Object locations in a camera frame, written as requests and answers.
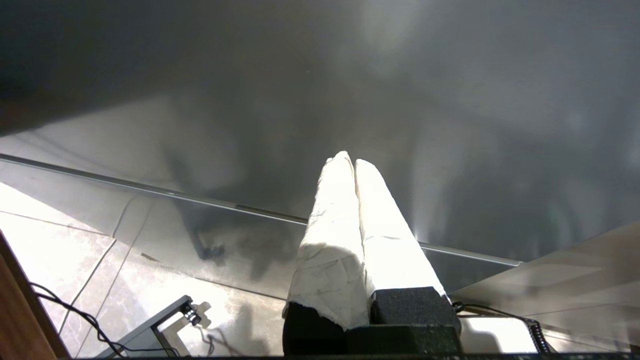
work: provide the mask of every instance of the tiled floor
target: tiled floor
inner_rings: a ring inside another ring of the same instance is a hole
[[[188,326],[179,332],[191,355],[207,355],[210,341],[214,356],[282,353],[283,300],[180,274],[3,184],[0,199],[0,229],[29,280],[66,302],[77,297],[74,305],[95,315],[112,340],[189,295],[194,304],[210,305],[205,314],[211,320],[206,328]],[[59,329],[64,309],[44,306]],[[72,357],[95,356],[106,348],[75,314],[68,316],[61,338]]]

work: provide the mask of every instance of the black cable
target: black cable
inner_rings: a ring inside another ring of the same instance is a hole
[[[104,331],[102,331],[102,329],[100,328],[100,325],[98,324],[98,320],[96,320],[95,317],[93,317],[93,315],[91,315],[89,313],[85,313],[84,311],[79,310],[78,308],[76,308],[74,306],[71,306],[70,304],[67,304],[66,302],[62,301],[53,291],[45,288],[44,286],[42,286],[40,284],[36,284],[35,282],[30,282],[29,285],[34,286],[36,288],[40,288],[40,289],[42,289],[42,290],[44,290],[47,293],[52,295],[50,297],[48,295],[44,295],[44,294],[41,294],[39,292],[34,291],[34,293],[35,293],[35,295],[37,297],[40,297],[42,299],[46,299],[48,301],[54,302],[56,304],[59,304],[62,307],[64,307],[65,309],[67,309],[69,311],[73,311],[74,313],[80,315],[81,318],[85,319],[97,331],[98,340],[103,342],[103,343],[106,343],[107,345],[109,345],[109,348],[111,348],[111,350],[113,350],[113,352],[117,356],[127,357],[126,355],[123,355],[121,353],[121,351],[124,349],[124,350],[129,351],[129,352],[136,352],[136,351],[170,351],[170,352],[172,352],[174,354],[175,357],[179,357],[178,351],[175,350],[173,347],[132,349],[132,348],[128,348],[128,347],[124,346],[121,343],[117,343],[115,341],[111,341],[107,337],[107,335],[104,333]]]
[[[545,335],[542,333],[542,326],[540,326],[540,323],[537,320],[533,320],[533,319],[530,319],[530,318],[523,318],[522,316],[518,316],[518,315],[514,315],[514,314],[509,314],[509,313],[507,313],[505,311],[494,309],[492,307],[485,306],[485,305],[464,304],[464,303],[462,303],[460,301],[453,303],[453,308],[456,310],[457,313],[459,313],[460,311],[463,311],[466,307],[475,307],[475,308],[478,308],[478,309],[489,310],[489,311],[492,311],[494,313],[497,313],[497,314],[500,314],[500,315],[504,315],[504,316],[508,316],[510,318],[516,318],[516,319],[522,321],[529,328],[529,334],[531,335],[531,339],[533,340],[533,344],[536,346],[536,350],[538,350],[538,352],[540,354],[550,354],[551,353],[551,349],[549,348],[549,344],[547,343],[547,340],[545,339]]]

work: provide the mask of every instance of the metal rail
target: metal rail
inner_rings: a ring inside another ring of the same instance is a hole
[[[308,222],[308,219],[306,218],[294,217],[292,215],[286,215],[286,214],[277,213],[277,212],[269,211],[265,209],[254,208],[254,207],[246,206],[242,204],[236,204],[235,202],[210,199],[207,197],[193,196],[183,192],[176,192],[173,190],[160,188],[158,186],[136,183],[134,181],[128,181],[128,180],[119,179],[117,177],[94,174],[93,172],[86,172],[86,171],[77,170],[74,168],[61,167],[58,165],[43,163],[40,161],[31,160],[31,159],[20,158],[18,156],[0,154],[0,161],[4,161],[7,163],[16,164],[16,165],[22,165],[26,167],[37,168],[39,170],[55,172],[57,174],[78,177],[80,179],[97,181],[99,183],[119,186],[121,188],[126,188],[130,190],[152,193],[154,195],[171,197],[174,199],[195,202],[197,204],[214,206],[216,208],[227,209],[231,211],[238,211],[240,213],[256,215],[259,217],[270,218],[273,220],[290,222],[292,224],[306,226]],[[420,242],[420,247],[428,251],[439,252],[442,254],[448,254],[453,256],[461,256],[463,258],[475,259],[479,261],[487,261],[489,263],[496,263],[496,264],[501,264],[506,266],[518,266],[522,264],[521,261],[517,261],[517,260],[499,258],[497,256],[491,256],[491,255],[478,254],[476,252],[453,249],[450,247],[430,245],[422,242]]]

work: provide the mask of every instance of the coiled black cable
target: coiled black cable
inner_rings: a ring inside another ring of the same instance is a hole
[[[509,314],[509,313],[506,313],[504,311],[501,311],[501,310],[498,310],[498,309],[494,309],[492,307],[488,307],[488,306],[484,306],[484,305],[464,304],[464,303],[462,303],[460,301],[457,301],[457,302],[453,303],[453,308],[456,311],[456,313],[459,313],[460,311],[463,311],[467,307],[475,307],[477,309],[489,310],[489,311],[492,311],[492,312],[500,314],[500,315],[504,315],[504,316],[508,316],[510,318],[516,318],[518,320],[521,320],[529,328],[529,334],[531,335],[531,339],[533,340],[533,344],[536,346],[536,350],[538,351],[538,353],[540,353],[540,354],[550,354],[551,353],[551,348],[549,348],[549,344],[547,343],[547,340],[545,339],[545,335],[542,333],[542,326],[540,326],[540,323],[537,320],[533,320],[533,319],[529,319],[529,318],[523,318],[522,316]]]

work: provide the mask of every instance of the white surface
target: white surface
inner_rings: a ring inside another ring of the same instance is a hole
[[[460,318],[460,342],[467,354],[537,354],[529,329],[515,318]]]
[[[358,159],[355,172],[368,295],[425,286],[446,295],[378,169]]]
[[[369,324],[353,166],[346,151],[324,164],[298,250],[289,302],[345,329]]]

